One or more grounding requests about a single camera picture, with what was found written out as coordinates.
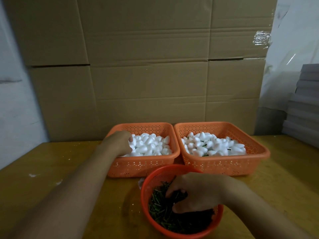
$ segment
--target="shiny tape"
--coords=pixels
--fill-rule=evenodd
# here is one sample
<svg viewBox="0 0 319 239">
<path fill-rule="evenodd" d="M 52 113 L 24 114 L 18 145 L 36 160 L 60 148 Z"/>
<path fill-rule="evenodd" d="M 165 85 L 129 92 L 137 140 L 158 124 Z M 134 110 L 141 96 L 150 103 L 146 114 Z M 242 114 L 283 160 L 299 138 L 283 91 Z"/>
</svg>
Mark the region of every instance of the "shiny tape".
<svg viewBox="0 0 319 239">
<path fill-rule="evenodd" d="M 255 45 L 269 45 L 269 41 L 270 41 L 270 36 L 271 34 L 269 32 L 265 32 L 265 31 L 257 31 L 253 40 L 253 43 Z"/>
</svg>

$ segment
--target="wooden table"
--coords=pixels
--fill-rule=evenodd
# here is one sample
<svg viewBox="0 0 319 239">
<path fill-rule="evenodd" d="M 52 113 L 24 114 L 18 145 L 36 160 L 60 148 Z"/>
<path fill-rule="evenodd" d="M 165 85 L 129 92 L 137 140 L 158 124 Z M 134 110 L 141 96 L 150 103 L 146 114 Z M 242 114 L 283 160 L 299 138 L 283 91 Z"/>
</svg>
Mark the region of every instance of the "wooden table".
<svg viewBox="0 0 319 239">
<path fill-rule="evenodd" d="M 290 220 L 319 237 L 319 150 L 285 135 L 257 136 L 271 158 L 238 177 Z M 94 151 L 98 141 L 43 143 L 0 171 L 0 237 Z M 146 220 L 138 178 L 107 178 L 84 238 L 165 238 Z M 252 238 L 228 209 L 207 238 Z"/>
</svg>

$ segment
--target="basket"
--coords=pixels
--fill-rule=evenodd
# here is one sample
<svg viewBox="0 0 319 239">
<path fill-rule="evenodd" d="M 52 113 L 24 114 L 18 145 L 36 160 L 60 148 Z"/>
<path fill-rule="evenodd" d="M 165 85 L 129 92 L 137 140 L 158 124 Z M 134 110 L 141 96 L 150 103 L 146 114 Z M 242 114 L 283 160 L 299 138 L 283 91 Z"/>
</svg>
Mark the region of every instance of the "basket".
<svg viewBox="0 0 319 239">
<path fill-rule="evenodd" d="M 215 214 L 213 215 L 213 221 L 209 225 L 209 227 L 199 233 L 196 234 L 179 234 L 172 231 L 169 231 L 156 223 L 153 218 L 150 216 L 148 211 L 148 202 L 153 193 L 155 187 L 162 185 L 162 181 L 171 182 L 175 176 L 187 174 L 189 172 L 197 172 L 201 173 L 201 171 L 194 169 L 190 166 L 185 166 L 181 164 L 172 164 L 161 167 L 155 171 L 153 171 L 144 181 L 142 189 L 141 189 L 141 204 L 143 212 L 145 213 L 149 222 L 161 233 L 164 235 L 176 238 L 176 239 L 197 239 L 207 236 L 212 230 L 214 230 L 220 223 L 221 217 L 223 215 L 224 206 L 218 205 L 214 207 Z"/>
<path fill-rule="evenodd" d="M 167 164 L 173 164 L 174 159 L 179 156 L 180 148 L 171 124 L 166 122 L 154 123 L 125 123 L 114 126 L 107 136 L 115 131 L 127 130 L 132 134 L 140 135 L 144 132 L 155 133 L 157 136 L 170 136 L 170 147 L 172 154 L 162 156 L 141 157 L 117 157 L 108 172 L 109 177 L 145 177 L 153 170 Z"/>
<path fill-rule="evenodd" d="M 254 140 L 247 133 L 228 122 L 191 122 L 178 123 L 174 126 L 181 154 L 186 165 L 204 173 L 226 174 L 230 176 L 247 175 L 255 171 L 262 159 L 270 156 L 269 150 Z M 229 136 L 245 145 L 246 155 L 197 157 L 186 152 L 181 138 L 193 132 L 210 132 L 218 138 Z"/>
</svg>

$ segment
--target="red plastic bowl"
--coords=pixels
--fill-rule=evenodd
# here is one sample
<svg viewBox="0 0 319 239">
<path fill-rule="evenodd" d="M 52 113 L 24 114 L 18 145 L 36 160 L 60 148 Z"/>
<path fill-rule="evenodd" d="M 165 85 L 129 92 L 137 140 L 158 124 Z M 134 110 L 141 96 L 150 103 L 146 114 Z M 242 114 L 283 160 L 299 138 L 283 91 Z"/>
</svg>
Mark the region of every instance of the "red plastic bowl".
<svg viewBox="0 0 319 239">
<path fill-rule="evenodd" d="M 212 230 L 214 230 L 219 225 L 221 217 L 223 215 L 223 205 L 218 205 L 214 207 L 215 215 L 213 215 L 213 221 L 208 226 L 208 228 L 202 232 L 188 235 L 169 231 L 163 228 L 162 226 L 158 225 L 156 221 L 153 220 L 148 211 L 148 202 L 153 193 L 154 188 L 156 186 L 162 185 L 161 181 L 171 182 L 175 176 L 187 174 L 189 172 L 201 173 L 201 171 L 194 169 L 191 166 L 185 166 L 180 164 L 166 165 L 150 173 L 149 176 L 147 176 L 147 178 L 145 179 L 141 189 L 142 209 L 147 219 L 158 231 L 171 238 L 198 239 L 207 236 L 209 233 L 211 233 Z"/>
</svg>

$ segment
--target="person's left hand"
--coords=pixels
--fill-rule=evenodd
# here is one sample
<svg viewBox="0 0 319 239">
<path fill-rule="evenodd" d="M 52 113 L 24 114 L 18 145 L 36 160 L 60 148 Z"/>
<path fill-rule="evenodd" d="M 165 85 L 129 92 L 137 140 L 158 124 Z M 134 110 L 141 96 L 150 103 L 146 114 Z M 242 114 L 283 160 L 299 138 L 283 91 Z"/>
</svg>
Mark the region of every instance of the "person's left hand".
<svg viewBox="0 0 319 239">
<path fill-rule="evenodd" d="M 129 154 L 132 152 L 129 141 L 133 141 L 131 133 L 128 131 L 116 131 L 112 135 L 104 138 L 102 143 L 96 148 L 94 154 L 103 155 L 110 151 L 110 149 L 116 153 L 116 157 Z"/>
</svg>

